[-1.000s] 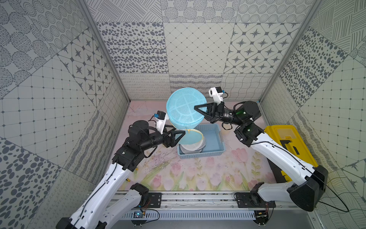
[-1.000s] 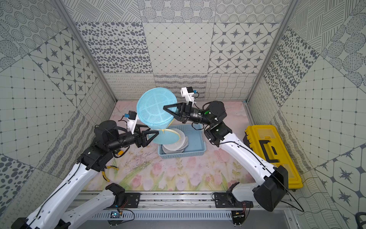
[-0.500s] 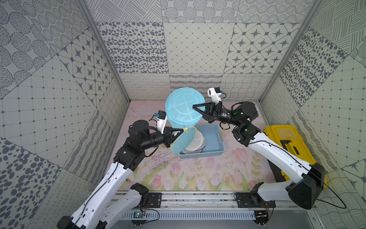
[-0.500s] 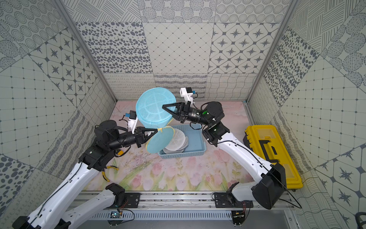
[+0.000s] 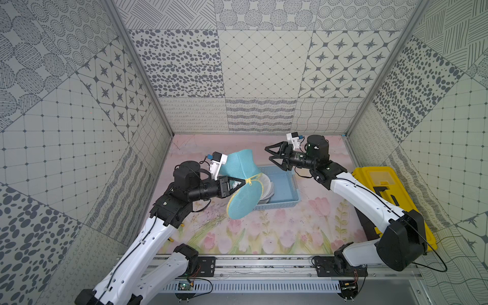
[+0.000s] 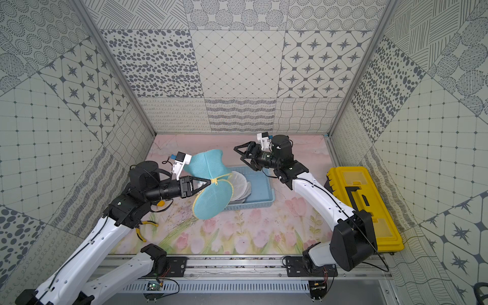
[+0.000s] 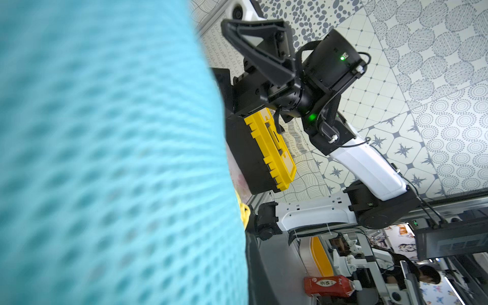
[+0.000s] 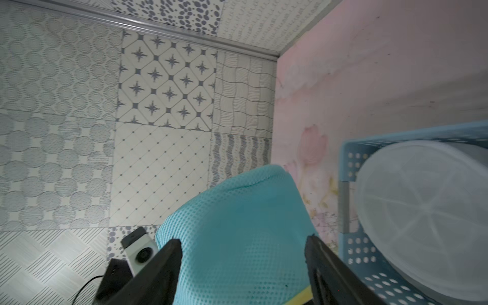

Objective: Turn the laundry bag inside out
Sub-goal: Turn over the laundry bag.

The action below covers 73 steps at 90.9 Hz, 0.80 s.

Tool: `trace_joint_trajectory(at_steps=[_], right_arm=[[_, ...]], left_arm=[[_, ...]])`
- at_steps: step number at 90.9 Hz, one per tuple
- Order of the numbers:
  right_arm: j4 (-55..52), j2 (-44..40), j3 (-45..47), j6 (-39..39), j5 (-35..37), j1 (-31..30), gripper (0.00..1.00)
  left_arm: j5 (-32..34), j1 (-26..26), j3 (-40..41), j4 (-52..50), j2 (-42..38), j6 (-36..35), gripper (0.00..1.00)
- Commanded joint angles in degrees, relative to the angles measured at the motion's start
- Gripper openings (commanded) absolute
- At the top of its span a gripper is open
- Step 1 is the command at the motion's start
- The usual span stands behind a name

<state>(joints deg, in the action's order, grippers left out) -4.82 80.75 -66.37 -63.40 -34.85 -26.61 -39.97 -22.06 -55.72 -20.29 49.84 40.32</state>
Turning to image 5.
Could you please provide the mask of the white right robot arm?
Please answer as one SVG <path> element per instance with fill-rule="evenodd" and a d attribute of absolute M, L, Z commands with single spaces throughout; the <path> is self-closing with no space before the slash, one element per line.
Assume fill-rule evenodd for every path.
<path fill-rule="evenodd" d="M 324 136 L 309 136 L 304 151 L 289 141 L 267 146 L 265 150 L 270 154 L 269 160 L 284 171 L 308 170 L 312 179 L 346 199 L 382 232 L 375 240 L 348 243 L 337 249 L 334 264 L 338 273 L 371 264 L 384 264 L 394 271 L 402 271 L 432 247 L 426 237 L 423 216 L 381 198 L 345 167 L 332 161 L 329 141 Z"/>

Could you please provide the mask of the turquoise mesh laundry bag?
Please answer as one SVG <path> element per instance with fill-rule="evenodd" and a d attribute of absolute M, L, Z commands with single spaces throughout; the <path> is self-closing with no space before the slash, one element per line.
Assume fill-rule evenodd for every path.
<path fill-rule="evenodd" d="M 261 200 L 264 188 L 259 180 L 263 173 L 254 162 L 252 150 L 244 149 L 228 155 L 220 174 L 228 176 L 231 188 L 236 189 L 227 203 L 229 218 L 239 220 L 249 215 Z"/>

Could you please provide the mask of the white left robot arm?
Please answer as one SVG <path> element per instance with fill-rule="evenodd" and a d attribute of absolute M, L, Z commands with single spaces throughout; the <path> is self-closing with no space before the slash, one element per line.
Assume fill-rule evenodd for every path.
<path fill-rule="evenodd" d="M 202 169 L 197 161 L 176 166 L 174 181 L 150 211 L 142 231 L 111 272 L 93 289 L 84 289 L 75 304 L 148 304 L 162 288 L 178 277 L 195 274 L 198 251 L 181 244 L 152 272 L 145 274 L 162 245 L 192 213 L 193 203 L 235 195 L 250 179 L 219 176 L 212 163 Z"/>

